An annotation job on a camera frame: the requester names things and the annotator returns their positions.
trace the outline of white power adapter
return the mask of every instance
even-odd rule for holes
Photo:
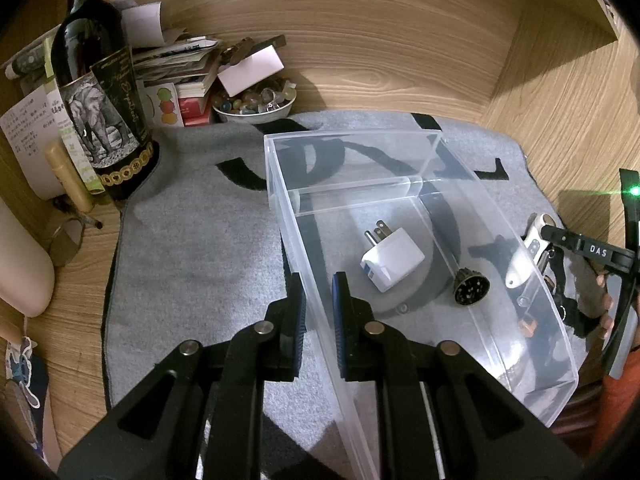
[[[404,229],[392,231],[382,220],[376,226],[374,232],[380,241],[365,231],[373,248],[364,254],[360,266],[378,290],[386,292],[420,265],[424,254]]]

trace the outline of white bowl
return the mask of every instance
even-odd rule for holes
[[[286,105],[278,108],[277,110],[271,110],[270,112],[263,112],[261,114],[227,114],[225,112],[221,112],[217,108],[213,109],[216,111],[223,123],[229,121],[231,123],[263,124],[275,121],[276,119],[284,119],[286,116],[288,116],[289,112],[291,111],[291,105],[296,100],[296,97],[294,97]]]

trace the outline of metal screw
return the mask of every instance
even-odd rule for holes
[[[366,330],[367,334],[379,335],[385,331],[385,326],[379,321],[369,321],[364,326],[364,330]]]
[[[180,343],[180,353],[182,355],[193,355],[198,351],[200,345],[197,341],[193,339],[187,339],[187,341],[183,341]]]
[[[455,341],[443,341],[440,343],[440,350],[444,355],[458,355],[460,353],[460,345]]]
[[[268,334],[273,330],[273,323],[271,321],[258,321],[254,325],[254,330],[261,335]]]

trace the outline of transparent plastic container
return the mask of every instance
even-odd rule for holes
[[[378,478],[376,401],[372,383],[347,383],[338,371],[331,286],[339,270],[377,320],[417,342],[458,342],[551,425],[577,386],[569,340],[530,257],[517,258],[528,280],[507,286],[512,257],[525,251],[522,240],[439,132],[268,135],[265,156],[270,206],[305,287],[308,328],[317,333],[318,359],[340,407],[338,428],[360,478]],[[360,267],[371,247],[364,231],[378,220],[404,228],[425,255],[385,293]],[[491,284],[469,307],[453,298],[460,267],[482,272]]]

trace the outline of black bottle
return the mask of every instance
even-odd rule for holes
[[[68,0],[51,47],[66,111],[114,200],[129,197],[158,160],[120,22],[120,12],[103,0]]]

